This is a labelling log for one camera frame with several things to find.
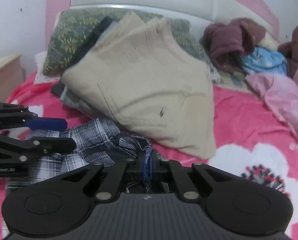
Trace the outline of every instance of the ribbed gray panel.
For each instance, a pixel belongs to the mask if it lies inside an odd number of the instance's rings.
[[[29,240],[11,235],[6,240]],[[288,240],[283,233],[244,237],[214,224],[196,204],[174,194],[121,194],[110,204],[97,205],[85,223],[48,240]]]

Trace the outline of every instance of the cream cloth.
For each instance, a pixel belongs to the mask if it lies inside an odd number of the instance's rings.
[[[169,19],[126,15],[62,82],[128,130],[200,158],[215,154],[207,65],[183,51]]]

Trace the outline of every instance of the plaid shirt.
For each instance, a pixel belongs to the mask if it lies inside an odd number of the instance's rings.
[[[109,119],[96,119],[64,132],[50,130],[33,131],[32,137],[73,138],[77,144],[70,154],[54,154],[44,156],[38,162],[29,166],[29,175],[21,178],[10,178],[6,184],[6,195],[15,189],[22,188],[63,173],[78,169],[93,162],[102,162],[105,167],[116,161],[127,158],[137,158],[137,153],[146,154],[146,177],[149,178],[149,157],[153,150],[151,142],[141,136],[120,133],[119,128]],[[164,192],[168,185],[162,184]],[[146,182],[129,183],[127,193],[151,193],[149,179]],[[9,231],[5,222],[2,223],[2,235],[6,237]]]

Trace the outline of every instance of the nightstand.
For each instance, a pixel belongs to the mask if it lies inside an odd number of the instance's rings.
[[[0,58],[0,102],[5,102],[23,81],[20,65],[21,54]]]

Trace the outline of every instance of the metal screw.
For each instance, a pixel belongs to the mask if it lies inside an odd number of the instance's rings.
[[[24,155],[21,155],[21,156],[19,157],[19,160],[22,161],[22,162],[25,162],[25,161],[27,160],[27,157],[24,156]]]
[[[100,192],[96,195],[96,198],[99,200],[108,200],[111,196],[112,195],[109,192]]]
[[[199,197],[199,194],[194,191],[187,191],[184,193],[184,198],[186,199],[196,199]]]

